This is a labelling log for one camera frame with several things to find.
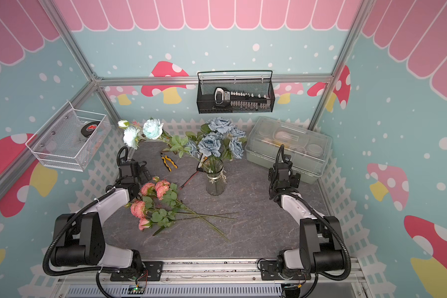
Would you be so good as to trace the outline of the large pink peony stem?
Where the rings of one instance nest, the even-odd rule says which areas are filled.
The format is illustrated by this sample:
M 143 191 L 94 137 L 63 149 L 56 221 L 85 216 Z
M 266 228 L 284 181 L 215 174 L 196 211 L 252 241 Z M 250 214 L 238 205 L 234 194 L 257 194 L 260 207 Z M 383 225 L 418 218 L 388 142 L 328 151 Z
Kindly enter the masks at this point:
M 161 180 L 154 177 L 152 181 L 142 186 L 139 197 L 136 201 L 143 201 L 146 205 L 151 204 L 153 208 L 166 209 L 167 211 L 181 211 L 181 212 L 195 212 L 183 203 L 178 197 L 178 187 L 175 183 L 167 180 Z M 213 231 L 215 231 L 223 239 L 227 240 L 226 234 L 216 227 L 208 219 L 193 219 L 187 221 L 202 221 L 207 224 Z

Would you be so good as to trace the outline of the pink peony pair stem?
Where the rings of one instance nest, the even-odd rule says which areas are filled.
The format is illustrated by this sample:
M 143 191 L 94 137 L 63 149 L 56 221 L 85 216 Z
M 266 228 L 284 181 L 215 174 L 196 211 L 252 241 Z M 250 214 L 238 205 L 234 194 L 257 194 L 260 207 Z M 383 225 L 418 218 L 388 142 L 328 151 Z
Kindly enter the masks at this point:
M 151 204 L 146 205 L 143 201 L 136 201 L 129 204 L 130 211 L 133 216 L 140 219 L 149 218 L 154 222 L 163 220 L 164 218 L 175 220 L 176 216 L 190 216 L 190 217 L 203 217 L 203 218 L 218 218 L 218 219 L 230 219 L 234 220 L 233 217 L 228 217 L 225 215 L 207 215 L 198 214 L 195 212 L 181 212 L 181 211 L 167 211 L 166 209 L 159 209 L 151 207 Z

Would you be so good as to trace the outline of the pink rose stem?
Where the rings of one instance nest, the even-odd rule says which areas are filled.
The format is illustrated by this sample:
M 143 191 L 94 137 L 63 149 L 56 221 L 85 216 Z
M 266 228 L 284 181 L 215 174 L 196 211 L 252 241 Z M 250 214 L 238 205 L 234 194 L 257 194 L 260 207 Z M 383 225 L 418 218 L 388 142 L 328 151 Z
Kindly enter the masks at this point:
M 172 227 L 179 221 L 193 219 L 208 219 L 212 216 L 204 214 L 186 213 L 186 212 L 167 212 L 164 216 L 160 212 L 153 212 L 151 216 L 145 216 L 139 221 L 141 231 L 156 227 L 157 230 L 153 236 L 158 235 L 167 228 Z

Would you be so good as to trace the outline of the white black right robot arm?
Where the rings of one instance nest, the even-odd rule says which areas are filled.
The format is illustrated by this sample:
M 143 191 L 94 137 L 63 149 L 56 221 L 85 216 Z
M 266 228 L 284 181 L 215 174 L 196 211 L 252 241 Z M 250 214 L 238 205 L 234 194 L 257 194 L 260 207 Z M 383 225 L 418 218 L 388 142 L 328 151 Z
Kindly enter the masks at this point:
M 279 253 L 278 274 L 284 279 L 314 274 L 342 281 L 351 273 L 351 256 L 340 222 L 305 201 L 298 191 L 299 182 L 300 174 L 293 171 L 291 157 L 281 145 L 269 169 L 269 199 L 299 224 L 299 244 Z

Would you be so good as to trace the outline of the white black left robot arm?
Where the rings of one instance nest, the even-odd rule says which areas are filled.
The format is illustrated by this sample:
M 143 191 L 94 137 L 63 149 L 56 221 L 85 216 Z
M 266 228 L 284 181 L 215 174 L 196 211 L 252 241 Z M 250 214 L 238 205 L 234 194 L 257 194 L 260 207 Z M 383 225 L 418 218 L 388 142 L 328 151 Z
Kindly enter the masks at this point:
M 113 247 L 104 238 L 104 223 L 139 197 L 142 184 L 143 166 L 129 158 L 127 147 L 118 151 L 117 166 L 118 178 L 106 187 L 103 196 L 75 213 L 57 217 L 52 243 L 43 258 L 45 274 L 64 276 L 96 271 L 130 280 L 144 274 L 145 266 L 138 251 Z

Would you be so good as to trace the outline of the clear glass vase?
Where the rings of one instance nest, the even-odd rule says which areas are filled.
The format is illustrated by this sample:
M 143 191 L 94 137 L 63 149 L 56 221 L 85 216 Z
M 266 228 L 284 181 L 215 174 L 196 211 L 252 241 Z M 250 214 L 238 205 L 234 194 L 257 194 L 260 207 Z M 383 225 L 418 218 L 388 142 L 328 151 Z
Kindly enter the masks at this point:
M 211 196 L 221 195 L 227 186 L 224 163 L 220 159 L 207 159 L 202 169 L 207 176 L 206 190 Z

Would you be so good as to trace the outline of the yellow black pliers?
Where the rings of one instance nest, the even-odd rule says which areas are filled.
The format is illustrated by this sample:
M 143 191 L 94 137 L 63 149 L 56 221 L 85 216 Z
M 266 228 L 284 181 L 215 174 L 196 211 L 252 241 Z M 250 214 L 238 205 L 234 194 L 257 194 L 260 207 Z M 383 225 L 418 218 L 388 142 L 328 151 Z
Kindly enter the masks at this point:
M 162 162 L 163 162 L 163 164 L 164 164 L 164 166 L 165 166 L 165 168 L 169 171 L 169 172 L 172 172 L 173 171 L 173 169 L 175 169 L 175 170 L 177 170 L 178 169 L 178 166 L 177 166 L 177 164 L 168 156 L 168 155 L 166 155 L 166 154 L 164 154 L 164 153 L 160 153 L 160 157 L 161 157 L 161 160 L 162 160 Z

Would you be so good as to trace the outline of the translucent plastic storage box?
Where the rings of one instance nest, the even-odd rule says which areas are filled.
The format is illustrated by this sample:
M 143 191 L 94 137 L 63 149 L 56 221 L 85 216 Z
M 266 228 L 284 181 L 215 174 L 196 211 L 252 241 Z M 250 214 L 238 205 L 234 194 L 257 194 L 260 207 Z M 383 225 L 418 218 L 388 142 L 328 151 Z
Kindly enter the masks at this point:
M 322 177 L 329 162 L 332 138 L 269 117 L 260 117 L 250 132 L 245 147 L 247 160 L 271 168 L 282 145 L 302 182 L 311 185 Z

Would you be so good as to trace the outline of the light blue peony stem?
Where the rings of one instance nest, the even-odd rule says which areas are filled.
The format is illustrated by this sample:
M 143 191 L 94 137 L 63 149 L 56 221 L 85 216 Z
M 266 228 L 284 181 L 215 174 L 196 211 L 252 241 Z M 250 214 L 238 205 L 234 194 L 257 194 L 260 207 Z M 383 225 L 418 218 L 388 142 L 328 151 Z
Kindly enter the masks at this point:
M 123 141 L 129 148 L 136 150 L 141 142 L 152 140 L 167 144 L 169 149 L 165 149 L 165 151 L 184 151 L 185 153 L 191 151 L 191 147 L 188 145 L 189 139 L 170 135 L 164 130 L 163 123 L 159 119 L 149 119 L 143 125 L 135 121 L 120 120 L 118 126 L 124 130 Z

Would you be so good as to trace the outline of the black tape roll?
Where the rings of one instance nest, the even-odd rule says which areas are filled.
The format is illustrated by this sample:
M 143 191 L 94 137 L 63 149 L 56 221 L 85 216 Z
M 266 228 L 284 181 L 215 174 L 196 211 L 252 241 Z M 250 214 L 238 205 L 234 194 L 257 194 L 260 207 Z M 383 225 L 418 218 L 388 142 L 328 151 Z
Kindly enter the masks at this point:
M 85 138 L 89 138 L 93 132 L 98 128 L 98 125 L 100 124 L 100 121 L 92 121 L 89 123 L 86 123 L 81 128 L 81 134 Z

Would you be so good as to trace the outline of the dusty blue rose bunch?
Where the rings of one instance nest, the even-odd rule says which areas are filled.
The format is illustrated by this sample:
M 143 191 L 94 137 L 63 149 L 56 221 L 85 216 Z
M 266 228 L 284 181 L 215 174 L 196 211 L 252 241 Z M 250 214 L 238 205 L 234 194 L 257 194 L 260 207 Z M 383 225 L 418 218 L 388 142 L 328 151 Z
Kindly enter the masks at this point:
M 196 158 L 218 160 L 242 159 L 247 134 L 230 119 L 215 117 L 201 126 L 197 135 L 189 132 L 188 142 L 184 146 L 187 152 Z

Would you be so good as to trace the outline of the socket wrench set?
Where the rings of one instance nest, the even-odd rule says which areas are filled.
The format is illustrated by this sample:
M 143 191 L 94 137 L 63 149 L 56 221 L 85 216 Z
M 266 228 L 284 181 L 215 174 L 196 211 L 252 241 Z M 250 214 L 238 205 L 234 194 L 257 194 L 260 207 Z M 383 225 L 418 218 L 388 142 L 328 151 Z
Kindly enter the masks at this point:
M 239 93 L 224 88 L 216 88 L 212 104 L 214 109 L 232 112 L 269 111 L 272 108 L 272 100 L 266 94 Z

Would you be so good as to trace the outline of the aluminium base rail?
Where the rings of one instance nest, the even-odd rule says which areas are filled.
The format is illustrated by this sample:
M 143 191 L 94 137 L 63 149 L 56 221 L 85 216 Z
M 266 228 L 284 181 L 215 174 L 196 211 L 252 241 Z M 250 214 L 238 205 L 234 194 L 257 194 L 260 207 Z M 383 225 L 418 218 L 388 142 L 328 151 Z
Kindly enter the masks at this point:
M 333 281 L 324 276 L 315 279 L 283 279 L 262 271 L 267 260 L 237 259 L 163 259 L 150 264 L 150 276 L 135 281 L 112 281 L 101 277 L 101 292 L 93 273 L 59 278 L 54 298 L 367 298 L 365 279 L 357 263 L 348 278 Z

